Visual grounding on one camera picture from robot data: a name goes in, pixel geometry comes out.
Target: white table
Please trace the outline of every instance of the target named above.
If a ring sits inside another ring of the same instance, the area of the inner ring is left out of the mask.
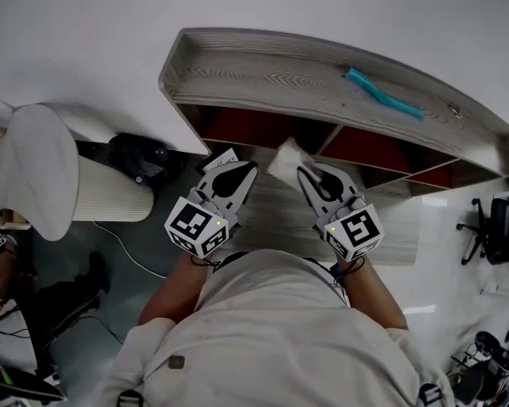
[[[0,137],[0,209],[25,217],[49,241],[73,220],[140,221],[153,193],[115,169],[80,157],[65,123],[43,105],[16,110]]]

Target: white cloth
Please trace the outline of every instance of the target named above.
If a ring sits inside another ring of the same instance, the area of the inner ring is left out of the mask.
[[[318,265],[274,250],[232,262],[186,320],[129,332],[93,405],[115,407],[127,389],[146,406],[454,405],[408,331],[346,308],[332,284]],[[171,356],[184,358],[182,369]]]
[[[15,300],[9,300],[4,306],[0,305],[0,316],[15,309]],[[21,371],[34,372],[37,368],[36,355],[28,330],[25,330],[25,318],[17,310],[0,320],[0,332],[17,333],[18,337],[0,333],[0,365],[16,368]]]

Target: fiducial marker cube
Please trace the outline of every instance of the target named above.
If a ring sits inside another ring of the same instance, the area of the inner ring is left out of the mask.
[[[199,258],[205,258],[230,237],[228,220],[183,197],[173,207],[164,228],[172,242]]]
[[[373,250],[383,237],[383,226],[372,204],[324,226],[324,240],[348,262]]]

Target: white wall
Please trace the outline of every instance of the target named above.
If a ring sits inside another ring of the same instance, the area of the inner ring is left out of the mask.
[[[203,152],[157,78],[182,27],[288,31],[400,60],[509,122],[509,0],[0,0],[0,116],[83,104],[115,130]]]

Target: office chair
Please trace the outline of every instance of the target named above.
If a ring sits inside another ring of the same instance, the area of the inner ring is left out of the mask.
[[[490,205],[490,217],[485,218],[480,200],[472,200],[473,205],[478,208],[478,226],[458,223],[456,229],[463,228],[474,231],[475,244],[471,253],[461,260],[466,265],[472,260],[477,249],[482,245],[481,258],[486,256],[492,265],[505,264],[509,262],[509,201],[505,199],[493,199]]]

